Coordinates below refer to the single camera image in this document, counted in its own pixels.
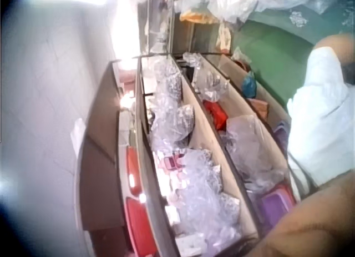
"purple container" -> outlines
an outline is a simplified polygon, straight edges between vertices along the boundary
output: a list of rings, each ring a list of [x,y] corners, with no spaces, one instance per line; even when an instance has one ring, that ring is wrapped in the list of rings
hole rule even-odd
[[[286,191],[278,189],[263,197],[260,201],[260,210],[269,223],[269,228],[273,228],[280,219],[293,207]]]

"white shirt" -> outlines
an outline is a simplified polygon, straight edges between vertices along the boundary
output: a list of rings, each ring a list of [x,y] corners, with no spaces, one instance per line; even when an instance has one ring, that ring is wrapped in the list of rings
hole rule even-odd
[[[319,186],[355,168],[354,97],[333,49],[313,50],[305,83],[287,103],[292,118],[288,162],[304,194],[309,185],[302,171]]]

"blue item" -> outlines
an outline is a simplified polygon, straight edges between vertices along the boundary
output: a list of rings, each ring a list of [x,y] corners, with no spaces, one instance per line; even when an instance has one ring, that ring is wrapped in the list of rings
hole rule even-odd
[[[252,71],[243,80],[242,92],[246,98],[255,98],[256,96],[256,81]]]

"white tiled floor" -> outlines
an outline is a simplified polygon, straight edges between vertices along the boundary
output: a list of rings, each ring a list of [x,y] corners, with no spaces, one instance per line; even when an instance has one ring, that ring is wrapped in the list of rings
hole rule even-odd
[[[2,197],[20,234],[47,256],[87,255],[75,223],[70,132],[86,120],[113,59],[107,24],[94,17],[105,9],[90,10],[21,1],[2,19]]]

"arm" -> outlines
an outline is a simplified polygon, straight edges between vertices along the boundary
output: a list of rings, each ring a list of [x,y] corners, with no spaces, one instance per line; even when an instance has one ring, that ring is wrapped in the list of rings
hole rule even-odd
[[[248,257],[334,256],[354,238],[355,173],[305,199]]]
[[[314,49],[331,47],[338,57],[341,65],[355,62],[354,37],[350,34],[332,35],[319,41]]]

